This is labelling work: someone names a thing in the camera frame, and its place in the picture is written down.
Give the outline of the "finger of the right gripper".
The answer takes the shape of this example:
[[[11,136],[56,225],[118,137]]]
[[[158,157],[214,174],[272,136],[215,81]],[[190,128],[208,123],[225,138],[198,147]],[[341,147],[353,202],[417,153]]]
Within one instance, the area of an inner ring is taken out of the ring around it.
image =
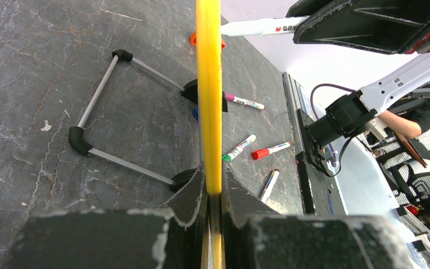
[[[288,9],[286,17],[326,17],[344,4],[345,1],[342,0],[301,0]]]
[[[381,54],[430,52],[430,1],[345,1],[331,15],[309,16],[296,44],[330,44]]]

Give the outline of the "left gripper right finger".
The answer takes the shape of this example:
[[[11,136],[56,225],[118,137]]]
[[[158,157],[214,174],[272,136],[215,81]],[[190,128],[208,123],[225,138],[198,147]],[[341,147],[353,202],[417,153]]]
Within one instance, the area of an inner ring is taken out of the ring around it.
[[[263,228],[286,217],[240,183],[228,163],[222,166],[221,201],[226,268],[282,268],[283,257],[276,248],[265,245]]]

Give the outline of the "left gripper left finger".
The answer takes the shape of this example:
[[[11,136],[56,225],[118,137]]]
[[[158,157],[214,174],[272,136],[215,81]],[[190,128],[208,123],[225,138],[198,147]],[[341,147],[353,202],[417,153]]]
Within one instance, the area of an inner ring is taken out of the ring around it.
[[[161,268],[206,268],[206,186],[204,165],[185,172],[177,192],[163,204],[172,217],[163,227]]]

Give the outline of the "blue capped marker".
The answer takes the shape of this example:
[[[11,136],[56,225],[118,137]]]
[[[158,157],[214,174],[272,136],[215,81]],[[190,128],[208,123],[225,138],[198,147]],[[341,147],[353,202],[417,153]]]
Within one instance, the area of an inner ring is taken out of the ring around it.
[[[229,22],[221,26],[221,34],[230,37],[293,34],[297,26],[308,18],[302,16]]]

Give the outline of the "white whiteboard wooden frame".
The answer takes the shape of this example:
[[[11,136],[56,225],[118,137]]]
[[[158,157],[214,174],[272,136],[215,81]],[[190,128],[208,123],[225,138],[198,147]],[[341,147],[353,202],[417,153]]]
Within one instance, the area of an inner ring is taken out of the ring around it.
[[[196,2],[198,108],[200,123],[200,164],[204,165],[206,186],[206,266],[225,267],[222,216],[222,60],[221,4]],[[170,180],[177,191],[181,176]],[[155,242],[155,258],[161,268],[164,254],[163,232]]]

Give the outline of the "blue marker cap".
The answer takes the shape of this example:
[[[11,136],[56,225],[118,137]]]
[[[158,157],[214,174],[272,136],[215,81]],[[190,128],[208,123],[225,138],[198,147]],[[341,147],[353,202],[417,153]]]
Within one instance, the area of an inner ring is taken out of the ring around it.
[[[192,110],[191,113],[192,113],[193,117],[198,121],[199,120],[199,113],[198,113],[198,107],[197,106]]]

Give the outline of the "person forearm in background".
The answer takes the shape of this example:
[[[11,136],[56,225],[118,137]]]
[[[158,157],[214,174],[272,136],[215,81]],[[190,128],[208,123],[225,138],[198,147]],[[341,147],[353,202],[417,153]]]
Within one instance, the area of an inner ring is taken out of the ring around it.
[[[422,134],[418,123],[402,118],[388,110],[378,115],[378,119],[394,132],[408,139],[414,139]]]

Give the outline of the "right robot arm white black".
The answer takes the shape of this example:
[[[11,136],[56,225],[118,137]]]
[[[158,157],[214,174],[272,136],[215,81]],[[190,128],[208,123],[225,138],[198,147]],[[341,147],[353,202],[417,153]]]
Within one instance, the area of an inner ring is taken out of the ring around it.
[[[306,127],[325,146],[352,138],[371,119],[430,81],[430,1],[298,1],[287,17],[303,17],[296,44],[329,44],[381,54],[417,56],[389,75],[337,99]]]

